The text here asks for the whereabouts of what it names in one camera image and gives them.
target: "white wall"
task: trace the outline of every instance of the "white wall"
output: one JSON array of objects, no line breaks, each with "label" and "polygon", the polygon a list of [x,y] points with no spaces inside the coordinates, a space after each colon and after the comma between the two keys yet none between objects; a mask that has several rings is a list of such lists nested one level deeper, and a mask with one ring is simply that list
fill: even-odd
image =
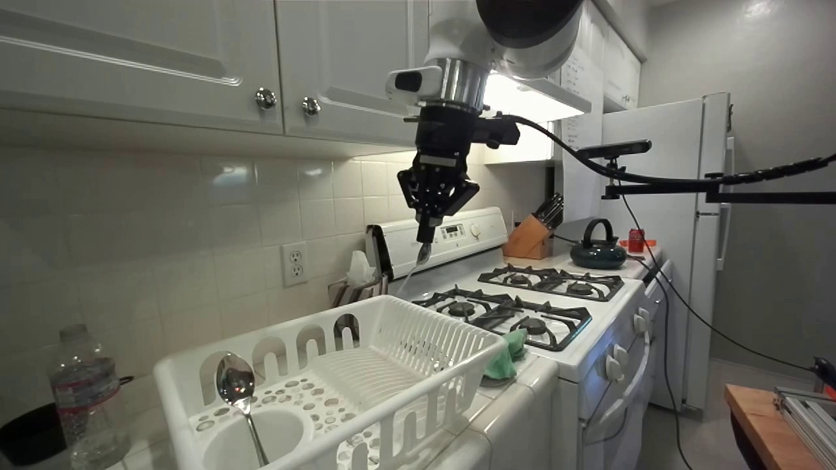
[{"label": "white wall", "polygon": [[[0,424],[51,399],[64,323],[86,322],[120,373],[149,375],[172,349],[328,307],[366,224],[414,217],[396,181],[408,165],[0,149]],[[475,155],[468,208],[512,221],[541,200],[541,173]],[[312,243],[310,285],[282,288],[286,239]]]},{"label": "white wall", "polygon": [[[833,0],[679,0],[649,23],[644,105],[733,92],[741,169],[836,152]],[[772,187],[836,191],[836,166]],[[716,326],[797,364],[836,358],[836,207],[737,207],[733,230]]]}]

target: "pot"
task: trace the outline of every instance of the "pot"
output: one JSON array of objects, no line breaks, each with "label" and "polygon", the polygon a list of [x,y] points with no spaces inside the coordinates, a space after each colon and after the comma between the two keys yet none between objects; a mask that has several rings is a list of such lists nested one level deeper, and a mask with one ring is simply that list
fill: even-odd
[{"label": "pot", "polygon": [[[593,239],[597,228],[605,224],[606,237]],[[617,245],[620,237],[613,234],[609,220],[593,220],[587,224],[583,239],[573,245],[573,262],[587,268],[620,268],[628,251]]]}]

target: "cabinet knob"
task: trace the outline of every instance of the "cabinet knob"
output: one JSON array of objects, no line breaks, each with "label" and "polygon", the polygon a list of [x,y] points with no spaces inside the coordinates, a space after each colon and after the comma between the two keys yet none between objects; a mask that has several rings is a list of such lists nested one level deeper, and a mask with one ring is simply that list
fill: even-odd
[{"label": "cabinet knob", "polygon": [[260,105],[260,110],[272,110],[272,108],[277,108],[277,93],[266,87],[260,87],[257,105]]},{"label": "cabinet knob", "polygon": [[303,97],[303,113],[307,113],[307,117],[319,115],[321,113],[319,98],[316,97]]}]

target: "white dish rack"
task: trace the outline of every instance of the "white dish rack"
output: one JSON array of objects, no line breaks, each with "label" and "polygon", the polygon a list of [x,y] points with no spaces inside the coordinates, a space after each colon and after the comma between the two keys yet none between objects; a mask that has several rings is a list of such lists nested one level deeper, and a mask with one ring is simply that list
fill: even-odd
[{"label": "white dish rack", "polygon": [[464,424],[503,347],[498,335],[383,294],[171,354],[155,379],[180,467],[260,467],[243,418],[216,392],[226,353],[257,370],[269,470],[422,467],[435,439]]}]

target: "plastic bottle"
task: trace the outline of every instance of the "plastic bottle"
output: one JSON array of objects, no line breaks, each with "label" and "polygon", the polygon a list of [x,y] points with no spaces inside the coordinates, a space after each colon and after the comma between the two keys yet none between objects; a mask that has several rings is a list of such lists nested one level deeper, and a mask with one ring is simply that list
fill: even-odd
[{"label": "plastic bottle", "polygon": [[71,467],[101,470],[120,463],[129,437],[120,424],[120,382],[112,358],[85,323],[60,330],[60,361],[51,375]]}]

